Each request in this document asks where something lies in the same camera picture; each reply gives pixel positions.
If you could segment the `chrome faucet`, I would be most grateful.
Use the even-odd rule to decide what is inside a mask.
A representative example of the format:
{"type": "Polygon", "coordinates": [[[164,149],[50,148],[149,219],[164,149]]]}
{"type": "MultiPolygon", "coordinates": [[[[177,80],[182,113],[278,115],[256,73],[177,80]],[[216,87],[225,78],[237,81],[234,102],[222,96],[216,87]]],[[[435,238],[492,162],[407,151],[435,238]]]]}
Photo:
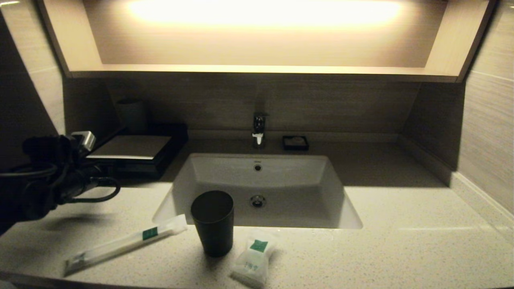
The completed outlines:
{"type": "Polygon", "coordinates": [[[265,128],[268,117],[268,114],[260,112],[256,112],[253,115],[251,135],[253,138],[252,146],[256,149],[261,149],[265,146],[265,128]]]}

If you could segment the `dental kit packet green label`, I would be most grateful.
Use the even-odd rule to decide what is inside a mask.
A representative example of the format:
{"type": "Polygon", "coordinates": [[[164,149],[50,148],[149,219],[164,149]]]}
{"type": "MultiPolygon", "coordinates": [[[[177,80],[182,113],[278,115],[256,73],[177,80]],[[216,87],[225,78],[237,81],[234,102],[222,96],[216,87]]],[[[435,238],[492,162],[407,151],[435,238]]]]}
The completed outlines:
{"type": "Polygon", "coordinates": [[[163,238],[181,234],[187,229],[186,216],[185,214],[180,214],[158,226],[78,252],[65,261],[64,274],[75,274],[77,271],[82,271],[83,269],[126,254],[140,247],[147,246],[163,238]]]}

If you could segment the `black plastic cup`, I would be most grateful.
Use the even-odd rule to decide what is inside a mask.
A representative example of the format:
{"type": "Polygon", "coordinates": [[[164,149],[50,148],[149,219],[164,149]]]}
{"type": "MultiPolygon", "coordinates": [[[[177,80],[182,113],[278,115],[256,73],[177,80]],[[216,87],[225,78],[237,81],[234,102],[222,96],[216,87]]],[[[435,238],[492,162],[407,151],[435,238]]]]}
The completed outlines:
{"type": "Polygon", "coordinates": [[[207,256],[223,257],[233,248],[235,205],[227,192],[207,191],[195,198],[191,216],[207,256]]]}

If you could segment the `black soap dish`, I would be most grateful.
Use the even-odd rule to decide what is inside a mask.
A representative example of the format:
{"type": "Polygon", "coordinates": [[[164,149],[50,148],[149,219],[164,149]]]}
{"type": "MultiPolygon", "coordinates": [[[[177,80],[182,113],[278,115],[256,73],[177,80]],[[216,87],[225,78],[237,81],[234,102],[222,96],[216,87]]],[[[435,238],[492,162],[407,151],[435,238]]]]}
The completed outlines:
{"type": "Polygon", "coordinates": [[[308,151],[310,145],[304,136],[283,136],[282,147],[286,151],[308,151]]]}

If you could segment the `small sachet green label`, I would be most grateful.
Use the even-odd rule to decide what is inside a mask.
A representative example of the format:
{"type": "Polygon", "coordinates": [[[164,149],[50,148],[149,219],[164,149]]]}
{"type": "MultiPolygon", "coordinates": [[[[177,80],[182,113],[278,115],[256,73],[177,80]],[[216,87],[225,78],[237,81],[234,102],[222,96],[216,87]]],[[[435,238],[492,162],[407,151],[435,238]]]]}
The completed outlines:
{"type": "Polygon", "coordinates": [[[230,277],[253,289],[262,289],[267,281],[269,260],[277,247],[276,232],[252,230],[245,249],[235,261],[230,277]]]}

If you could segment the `wooden wall niche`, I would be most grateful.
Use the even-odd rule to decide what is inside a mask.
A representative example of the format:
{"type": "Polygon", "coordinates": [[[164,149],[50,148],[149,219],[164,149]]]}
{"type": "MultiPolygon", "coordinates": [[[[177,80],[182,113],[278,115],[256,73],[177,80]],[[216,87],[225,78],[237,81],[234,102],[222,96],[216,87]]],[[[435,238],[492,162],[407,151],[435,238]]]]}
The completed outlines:
{"type": "Polygon", "coordinates": [[[132,0],[37,0],[68,77],[125,72],[345,75],[461,82],[496,0],[397,0],[387,24],[181,28],[134,18],[132,0]]]}

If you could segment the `warm niche light strip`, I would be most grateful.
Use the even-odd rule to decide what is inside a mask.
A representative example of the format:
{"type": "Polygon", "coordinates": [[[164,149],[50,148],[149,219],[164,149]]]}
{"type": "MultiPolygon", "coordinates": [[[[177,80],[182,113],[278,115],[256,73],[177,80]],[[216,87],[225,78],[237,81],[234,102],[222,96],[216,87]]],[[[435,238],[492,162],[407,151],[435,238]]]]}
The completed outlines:
{"type": "Polygon", "coordinates": [[[397,0],[132,0],[141,21],[181,28],[340,28],[387,24],[397,0]]]}

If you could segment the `grey cup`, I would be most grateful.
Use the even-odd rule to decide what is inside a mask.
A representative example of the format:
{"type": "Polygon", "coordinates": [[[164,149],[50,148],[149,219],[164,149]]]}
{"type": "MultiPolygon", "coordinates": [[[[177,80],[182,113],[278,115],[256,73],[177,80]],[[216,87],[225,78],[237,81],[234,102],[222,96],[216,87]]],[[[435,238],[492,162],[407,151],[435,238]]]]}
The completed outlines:
{"type": "Polygon", "coordinates": [[[145,133],[148,130],[147,110],[140,99],[125,98],[116,102],[122,123],[130,133],[145,133]]]}

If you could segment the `white ceramic sink basin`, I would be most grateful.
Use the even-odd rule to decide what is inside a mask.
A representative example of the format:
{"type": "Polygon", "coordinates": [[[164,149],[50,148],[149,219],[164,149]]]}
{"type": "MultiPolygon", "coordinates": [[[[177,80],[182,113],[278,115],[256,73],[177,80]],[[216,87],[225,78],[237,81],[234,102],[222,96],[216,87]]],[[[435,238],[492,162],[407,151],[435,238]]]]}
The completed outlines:
{"type": "Polygon", "coordinates": [[[160,223],[185,214],[200,194],[220,190],[233,198],[235,226],[362,229],[345,187],[326,156],[193,153],[153,216],[160,223]],[[254,195],[266,198],[253,208],[254,195]]]}

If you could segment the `black amenity tray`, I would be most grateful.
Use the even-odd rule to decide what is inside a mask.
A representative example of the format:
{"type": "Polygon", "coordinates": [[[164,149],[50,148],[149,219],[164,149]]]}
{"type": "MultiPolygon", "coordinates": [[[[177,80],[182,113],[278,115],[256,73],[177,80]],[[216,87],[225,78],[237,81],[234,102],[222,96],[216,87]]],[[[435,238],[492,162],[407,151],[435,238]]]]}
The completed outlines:
{"type": "Polygon", "coordinates": [[[172,141],[167,149],[167,157],[165,161],[162,163],[162,167],[167,170],[167,167],[171,164],[172,160],[179,154],[180,150],[182,150],[183,146],[187,143],[188,137],[188,128],[184,123],[158,123],[158,124],[150,124],[147,128],[147,132],[145,133],[130,133],[127,128],[123,128],[120,130],[114,137],[118,135],[155,135],[155,136],[171,136],[172,141]]]}

